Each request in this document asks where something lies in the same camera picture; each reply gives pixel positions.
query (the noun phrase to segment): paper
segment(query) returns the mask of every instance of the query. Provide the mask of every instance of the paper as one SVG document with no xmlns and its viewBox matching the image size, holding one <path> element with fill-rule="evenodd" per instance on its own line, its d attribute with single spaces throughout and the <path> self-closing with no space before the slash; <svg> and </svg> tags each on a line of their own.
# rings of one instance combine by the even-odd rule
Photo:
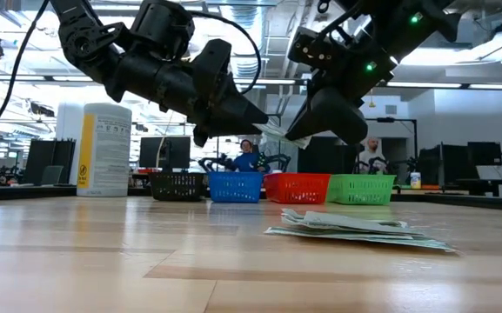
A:
<svg viewBox="0 0 502 313">
<path fill-rule="evenodd" d="M 270 119 L 266 124 L 253 124 L 253 125 L 259 130 L 261 130 L 268 137 L 271 137 L 275 140 L 279 140 L 282 142 L 291 143 L 293 145 L 298 146 L 301 149 L 306 149 L 306 147 L 308 147 L 309 143 L 311 142 L 312 136 L 301 138 L 295 141 L 288 140 L 287 138 L 285 138 L 287 130 L 284 130 L 283 128 L 277 126 L 276 122 L 274 122 L 272 119 Z"/>
<path fill-rule="evenodd" d="M 302 216 L 291 209 L 282 209 L 281 218 L 284 224 L 291 227 L 270 227 L 264 233 L 390 243 L 448 252 L 455 251 L 448 244 L 424 236 L 410 229 L 407 223 L 400 221 L 367 221 L 311 211 Z"/>
</svg>

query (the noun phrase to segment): man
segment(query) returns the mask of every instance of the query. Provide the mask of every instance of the man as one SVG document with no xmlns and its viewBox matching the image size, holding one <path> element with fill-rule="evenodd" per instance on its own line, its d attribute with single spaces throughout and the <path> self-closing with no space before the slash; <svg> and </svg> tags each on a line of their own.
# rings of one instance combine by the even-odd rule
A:
<svg viewBox="0 0 502 313">
<path fill-rule="evenodd" d="M 370 164 L 371 159 L 373 159 L 375 157 L 379 157 L 379 158 L 385 160 L 386 158 L 382 155 L 382 151 L 378 150 L 378 143 L 379 143 L 378 138 L 375 138 L 375 137 L 368 138 L 366 141 L 366 149 L 363 152 L 359 153 L 358 160 L 360 162 L 364 162 L 367 164 Z M 377 173 L 379 171 L 382 171 L 382 172 L 386 171 L 386 164 L 383 162 L 380 162 L 378 160 L 372 164 L 372 167 L 375 168 L 375 172 L 377 172 Z M 359 164 L 359 171 L 361 173 L 366 174 L 369 172 L 369 166 L 360 163 Z"/>
<path fill-rule="evenodd" d="M 237 166 L 237 169 L 240 172 L 253 172 L 259 171 L 262 173 L 267 173 L 270 171 L 270 166 L 267 164 L 259 167 L 258 169 L 254 168 L 254 164 L 258 161 L 258 153 L 252 152 L 252 143 L 249 140 L 244 140 L 241 142 L 241 150 L 243 154 L 236 157 L 233 163 Z"/>
</svg>

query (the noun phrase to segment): blue basket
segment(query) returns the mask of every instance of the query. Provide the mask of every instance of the blue basket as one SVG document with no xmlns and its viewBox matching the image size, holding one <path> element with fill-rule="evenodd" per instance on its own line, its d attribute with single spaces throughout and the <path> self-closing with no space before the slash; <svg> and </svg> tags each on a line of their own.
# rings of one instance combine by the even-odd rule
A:
<svg viewBox="0 0 502 313">
<path fill-rule="evenodd" d="M 210 172 L 210 198 L 219 203 L 257 203 L 262 173 Z"/>
</svg>

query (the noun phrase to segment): green basket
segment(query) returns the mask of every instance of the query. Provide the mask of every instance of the green basket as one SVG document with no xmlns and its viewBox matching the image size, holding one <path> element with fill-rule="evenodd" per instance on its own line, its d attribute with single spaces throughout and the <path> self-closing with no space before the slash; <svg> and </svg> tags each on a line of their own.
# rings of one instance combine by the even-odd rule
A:
<svg viewBox="0 0 502 313">
<path fill-rule="evenodd" d="M 395 179 L 395 175 L 332 175 L 326 201 L 341 204 L 388 204 Z"/>
</svg>

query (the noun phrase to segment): basket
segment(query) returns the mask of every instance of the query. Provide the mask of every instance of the basket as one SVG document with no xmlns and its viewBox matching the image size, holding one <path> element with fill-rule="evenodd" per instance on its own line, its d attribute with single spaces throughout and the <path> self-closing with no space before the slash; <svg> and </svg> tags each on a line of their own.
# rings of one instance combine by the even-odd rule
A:
<svg viewBox="0 0 502 313">
<path fill-rule="evenodd" d="M 327 201 L 384 205 L 392 196 L 394 175 L 332 175 Z"/>
<path fill-rule="evenodd" d="M 257 203 L 262 178 L 259 172 L 210 172 L 210 198 L 217 203 Z"/>
<path fill-rule="evenodd" d="M 323 203 L 330 174 L 270 174 L 264 177 L 269 200 L 277 203 Z"/>
<path fill-rule="evenodd" d="M 203 177 L 201 173 L 148 173 L 152 196 L 159 201 L 200 201 Z"/>
</svg>

